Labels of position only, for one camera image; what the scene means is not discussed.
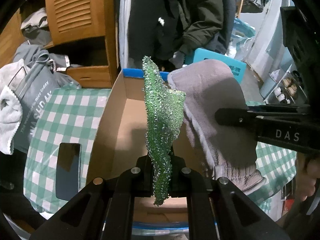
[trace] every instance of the wooden drawer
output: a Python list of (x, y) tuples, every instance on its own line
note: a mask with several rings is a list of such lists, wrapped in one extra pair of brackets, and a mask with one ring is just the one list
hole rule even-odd
[(68, 68), (66, 74), (83, 88), (112, 88), (108, 66)]

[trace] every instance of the gray floor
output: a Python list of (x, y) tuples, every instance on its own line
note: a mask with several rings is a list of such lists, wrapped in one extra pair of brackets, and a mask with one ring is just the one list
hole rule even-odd
[(246, 101), (263, 102), (263, 97), (259, 93), (259, 80), (253, 71), (248, 68), (245, 70), (240, 86)]

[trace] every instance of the smartphone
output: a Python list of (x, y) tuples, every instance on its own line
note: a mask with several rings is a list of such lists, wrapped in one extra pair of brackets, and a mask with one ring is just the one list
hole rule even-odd
[(60, 143), (56, 170), (56, 197), (69, 201), (80, 188), (81, 144)]

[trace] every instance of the teal box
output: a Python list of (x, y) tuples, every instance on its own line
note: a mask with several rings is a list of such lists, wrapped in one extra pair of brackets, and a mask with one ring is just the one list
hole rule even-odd
[(186, 57), (185, 64), (189, 65), (191, 63), (202, 61), (204, 59), (217, 59), (226, 63), (231, 69), (235, 79), (239, 84), (241, 83), (247, 64), (239, 60), (224, 56), (222, 54), (199, 48), (195, 50), (192, 56)]

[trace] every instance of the human hand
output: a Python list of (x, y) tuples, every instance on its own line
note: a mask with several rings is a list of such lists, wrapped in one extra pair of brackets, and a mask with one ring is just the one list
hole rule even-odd
[(305, 169), (306, 157), (302, 153), (297, 153), (296, 159), (296, 199), (305, 201), (312, 196), (315, 191), (316, 179), (320, 178), (320, 158), (310, 160)]

